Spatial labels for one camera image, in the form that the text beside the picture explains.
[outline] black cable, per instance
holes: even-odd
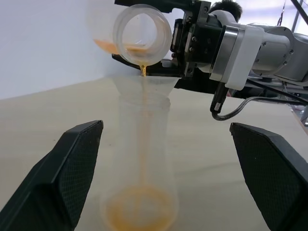
[[[284,91],[281,91],[281,90],[277,90],[275,88],[268,87],[266,85],[263,85],[261,83],[257,83],[255,81],[250,80],[250,79],[247,79],[247,83],[250,83],[250,84],[252,84],[252,85],[254,85],[256,87],[259,87],[259,88],[270,90],[270,91],[275,92],[275,93],[280,94],[280,95],[287,96],[287,97],[289,97],[291,99],[297,100],[297,101],[299,101],[299,102],[301,102],[301,103],[303,103],[305,105],[308,105],[308,101],[307,100],[304,100],[304,99],[302,99],[302,98],[300,98],[300,97],[298,97],[296,95],[292,95],[292,94],[289,94],[287,92],[284,92]]]
[[[285,9],[285,3],[286,3],[286,0],[284,0],[282,12],[281,12],[280,18],[278,19],[278,23],[277,23],[278,26],[281,26],[281,23],[282,23],[283,13],[284,13],[284,9]]]
[[[228,94],[228,88],[225,87],[225,83],[219,82],[212,103],[210,107],[210,111],[216,114],[219,114],[221,112],[221,108],[223,103],[226,100],[227,94]]]
[[[288,104],[295,104],[295,105],[307,105],[306,103],[300,103],[298,101],[279,100],[279,99],[256,96],[256,97],[250,97],[250,98],[244,100],[233,112],[230,112],[229,114],[220,116],[217,113],[212,112],[212,117],[215,120],[218,120],[218,121],[225,121],[225,120],[230,119],[230,118],[236,116],[237,114],[239,114],[243,110],[243,108],[246,106],[246,104],[248,104],[250,101],[256,101],[256,100],[270,101],[270,102],[275,102],[275,103],[288,103]]]

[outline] white wall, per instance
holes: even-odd
[[[284,0],[237,0],[243,8],[243,15],[239,21],[241,24],[262,23],[276,26],[280,18]],[[296,14],[296,8],[290,0],[286,6],[282,18],[282,26],[292,28]]]
[[[86,0],[0,1],[0,99],[136,72],[93,43],[86,10]]]

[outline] tall plastic cup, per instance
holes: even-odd
[[[101,204],[103,219],[112,231],[165,231],[179,208],[166,152],[167,96],[177,78],[116,77],[114,82],[121,94],[120,138]]]

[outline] textured black surface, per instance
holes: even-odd
[[[72,231],[96,164],[102,121],[78,125],[29,172],[0,212],[0,231]]]
[[[80,136],[59,174],[59,192],[73,227],[79,221],[93,179],[99,132],[100,127],[93,127]]]
[[[246,185],[272,231],[307,230],[306,161],[272,132],[231,125]]]

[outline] robotic arm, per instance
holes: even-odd
[[[227,11],[208,13],[211,3],[207,1],[115,0],[115,4],[125,6],[141,3],[163,13],[170,13],[173,8],[184,11],[184,18],[175,21],[170,47],[172,63],[177,65],[163,67],[159,63],[148,70],[180,78],[192,78],[196,68],[210,73],[210,79],[221,82],[212,113],[220,113],[228,89],[244,88],[251,71],[262,77],[308,86],[308,37],[293,34],[283,26],[238,24]],[[113,57],[133,66],[120,56]]]

